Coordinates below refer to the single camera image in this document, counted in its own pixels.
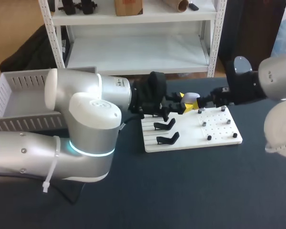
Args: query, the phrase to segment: floor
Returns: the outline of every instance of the floor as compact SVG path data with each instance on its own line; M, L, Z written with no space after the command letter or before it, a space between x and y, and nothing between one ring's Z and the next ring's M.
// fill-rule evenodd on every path
M37 0L0 0L0 63L16 52L42 24ZM168 75L168 79L205 77L205 73L194 73L186 77ZM221 63L216 67L215 77L225 77Z

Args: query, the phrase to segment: black cloth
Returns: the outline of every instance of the black cloth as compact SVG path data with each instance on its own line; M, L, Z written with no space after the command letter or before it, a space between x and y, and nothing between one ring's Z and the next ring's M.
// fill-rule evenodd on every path
M225 79L171 81L206 95ZM0 183L0 228L286 229L286 158L265 152L269 100L231 106L236 146L145 153L140 121L120 133L112 168L75 206L40 183Z

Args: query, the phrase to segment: yellow object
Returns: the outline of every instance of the yellow object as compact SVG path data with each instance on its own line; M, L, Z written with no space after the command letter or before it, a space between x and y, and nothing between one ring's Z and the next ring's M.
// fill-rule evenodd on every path
M189 112L191 110L198 110L198 109L199 109L198 102L196 100L193 104L185 104L185 111L184 111L184 113Z

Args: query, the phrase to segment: metal shelf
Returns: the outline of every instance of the metal shelf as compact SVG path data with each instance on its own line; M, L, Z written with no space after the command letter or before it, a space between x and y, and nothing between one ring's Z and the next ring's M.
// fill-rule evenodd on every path
M174 21L206 21L214 20L216 10L210 0L196 0L198 11L187 9L178 13L167 6L162 0L144 0L143 14L136 16L117 17L114 1L97 1L98 7L94 14L84 15L77 10L75 15L66 15L57 10L52 18L54 25L96 25L96 24L136 24Z
M106 75L207 72L198 34L77 38L68 68L97 66Z
M61 0L55 1L56 9ZM198 11L177 13L162 0L144 0L143 15L115 16L114 0L98 0L93 15L52 16L39 0L58 68L62 59L61 26L72 49L68 67L96 66L108 75L208 72L213 77L227 0L195 0Z

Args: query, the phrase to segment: screw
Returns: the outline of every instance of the screw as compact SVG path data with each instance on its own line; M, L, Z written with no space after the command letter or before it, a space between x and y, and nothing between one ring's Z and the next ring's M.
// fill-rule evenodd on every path
M26 171L27 171L27 170L26 170L25 168L21 168L19 172L20 172L20 173L26 173Z

